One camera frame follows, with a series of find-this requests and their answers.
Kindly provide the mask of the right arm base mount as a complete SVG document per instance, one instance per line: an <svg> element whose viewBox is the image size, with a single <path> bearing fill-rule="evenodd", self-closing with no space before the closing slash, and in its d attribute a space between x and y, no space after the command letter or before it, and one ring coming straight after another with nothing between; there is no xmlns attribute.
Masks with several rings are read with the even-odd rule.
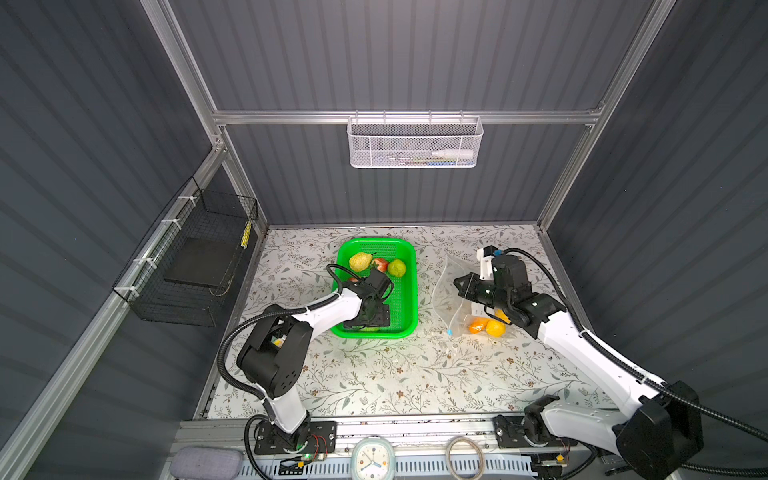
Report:
<svg viewBox="0 0 768 480"><path fill-rule="evenodd" d="M524 414L499 414L492 418L492 430L500 448L554 448L569 450L578 442L569 438L554 437L547 433L534 434L526 429Z"/></svg>

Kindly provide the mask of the clear zip top bag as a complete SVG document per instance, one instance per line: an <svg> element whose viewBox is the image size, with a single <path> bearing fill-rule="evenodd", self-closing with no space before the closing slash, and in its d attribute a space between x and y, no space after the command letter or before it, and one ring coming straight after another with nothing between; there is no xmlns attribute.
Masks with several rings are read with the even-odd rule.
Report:
<svg viewBox="0 0 768 480"><path fill-rule="evenodd" d="M471 264L467 261L448 256L443 264L437 283L432 293L432 308L445 323L450 336L470 334L468 325L473 317L481 317L476 313L480 304L465 300L459 295L454 286L454 279L470 272L480 276L480 262Z"/></svg>

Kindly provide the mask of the green plastic basket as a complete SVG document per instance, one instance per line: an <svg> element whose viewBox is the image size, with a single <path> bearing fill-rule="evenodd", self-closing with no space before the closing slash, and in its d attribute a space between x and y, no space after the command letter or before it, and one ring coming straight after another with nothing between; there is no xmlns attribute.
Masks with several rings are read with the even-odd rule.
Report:
<svg viewBox="0 0 768 480"><path fill-rule="evenodd" d="M418 325L418 268L414 247L406 240L397 238L355 238L345 242L337 254L337 264L349 266L349 260L357 253L371 254L387 261L401 260L405 264L402 277L390 277L394 289L384 302L389 307L390 325L361 330L349 330L343 325L331 331L344 339L402 339L411 335Z"/></svg>

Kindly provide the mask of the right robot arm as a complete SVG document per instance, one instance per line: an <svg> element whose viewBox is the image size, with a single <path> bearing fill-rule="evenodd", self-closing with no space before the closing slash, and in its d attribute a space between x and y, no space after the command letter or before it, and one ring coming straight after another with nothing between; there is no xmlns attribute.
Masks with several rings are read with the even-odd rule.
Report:
<svg viewBox="0 0 768 480"><path fill-rule="evenodd" d="M490 319L516 326L573 363L615 407L591 409L546 394L524 410L525 440L542 447L568 438L620 456L644 479L668 477L704 447L696 392L683 382L666 384L594 336L572 315L562 292L535 292L524 264L529 256L486 246L477 252L479 272L449 279Z"/></svg>

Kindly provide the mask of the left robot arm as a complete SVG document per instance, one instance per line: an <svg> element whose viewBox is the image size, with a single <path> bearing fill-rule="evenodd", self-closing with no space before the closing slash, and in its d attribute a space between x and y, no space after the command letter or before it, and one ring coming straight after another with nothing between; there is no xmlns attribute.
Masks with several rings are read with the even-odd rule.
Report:
<svg viewBox="0 0 768 480"><path fill-rule="evenodd" d="M272 425L287 435L303 436L309 428L296 383L312 341L345 322L371 325L394 291L393 281L377 270L342 280L337 268L329 266L336 290L327 296L294 309L271 305L249 320L253 329L235 361L248 380L241 389L257 396Z"/></svg>

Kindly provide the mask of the orange carrot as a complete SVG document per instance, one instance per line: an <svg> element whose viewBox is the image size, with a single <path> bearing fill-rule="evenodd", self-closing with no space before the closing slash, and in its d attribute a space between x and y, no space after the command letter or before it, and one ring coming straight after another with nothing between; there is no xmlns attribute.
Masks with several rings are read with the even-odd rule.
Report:
<svg viewBox="0 0 768 480"><path fill-rule="evenodd" d="M473 317L471 319L471 322L468 325L468 331L471 334L479 334L486 329L488 322L489 322L488 318Z"/></svg>

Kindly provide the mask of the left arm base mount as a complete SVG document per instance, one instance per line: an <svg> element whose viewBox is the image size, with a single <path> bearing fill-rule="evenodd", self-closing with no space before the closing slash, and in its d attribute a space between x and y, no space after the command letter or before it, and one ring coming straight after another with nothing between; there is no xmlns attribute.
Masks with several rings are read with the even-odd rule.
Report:
<svg viewBox="0 0 768 480"><path fill-rule="evenodd" d="M286 433L267 420L262 420L252 434L254 453L328 454L336 448L338 423L334 421L305 421L294 433Z"/></svg>

